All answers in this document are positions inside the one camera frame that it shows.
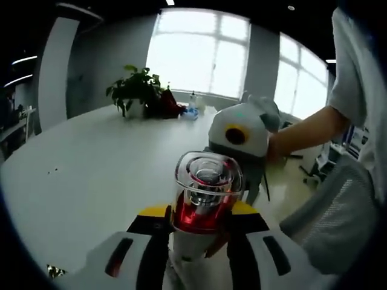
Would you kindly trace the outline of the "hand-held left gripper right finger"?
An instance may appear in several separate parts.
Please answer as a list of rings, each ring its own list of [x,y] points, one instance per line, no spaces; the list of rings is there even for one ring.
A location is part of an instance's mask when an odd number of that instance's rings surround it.
[[[317,279],[305,251],[280,229],[269,229],[252,206],[238,201],[226,216],[233,289],[312,289]]]

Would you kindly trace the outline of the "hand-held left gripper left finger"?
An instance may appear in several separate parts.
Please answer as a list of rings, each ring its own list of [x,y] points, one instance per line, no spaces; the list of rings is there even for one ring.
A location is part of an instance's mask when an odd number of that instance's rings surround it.
[[[86,258],[86,289],[161,289],[171,233],[170,205],[143,209]]]

